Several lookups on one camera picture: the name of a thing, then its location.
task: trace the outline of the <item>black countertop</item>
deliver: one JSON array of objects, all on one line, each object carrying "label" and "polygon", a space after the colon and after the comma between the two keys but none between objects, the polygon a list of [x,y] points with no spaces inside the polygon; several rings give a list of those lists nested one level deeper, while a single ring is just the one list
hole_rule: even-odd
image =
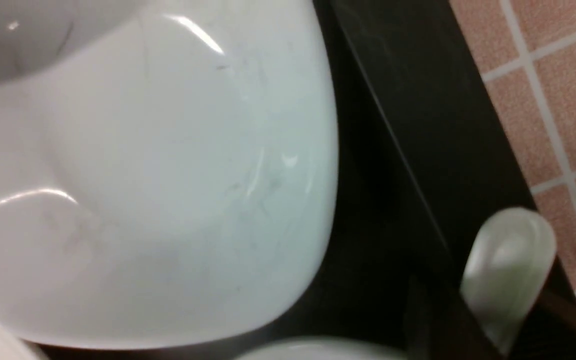
[{"label": "black countertop", "polygon": [[[402,347],[403,244],[422,244],[427,264],[457,286],[482,223],[506,207],[535,208],[448,2],[333,4],[339,23],[329,1],[315,0],[337,99],[340,177],[329,248],[304,296],[230,339],[152,351],[42,346],[51,359],[226,360],[302,335]],[[560,264],[548,286],[575,301]],[[540,333],[536,316],[519,348]]]}]

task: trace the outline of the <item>sink basin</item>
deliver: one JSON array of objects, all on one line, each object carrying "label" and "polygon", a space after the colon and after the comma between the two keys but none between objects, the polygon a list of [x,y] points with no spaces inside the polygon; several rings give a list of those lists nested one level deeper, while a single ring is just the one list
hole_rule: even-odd
[{"label": "sink basin", "polygon": [[304,337],[267,344],[236,360],[407,360],[394,348],[334,337]]},{"label": "sink basin", "polygon": [[146,349],[254,330],[327,247],[332,82],[306,0],[0,0],[0,325]]}]

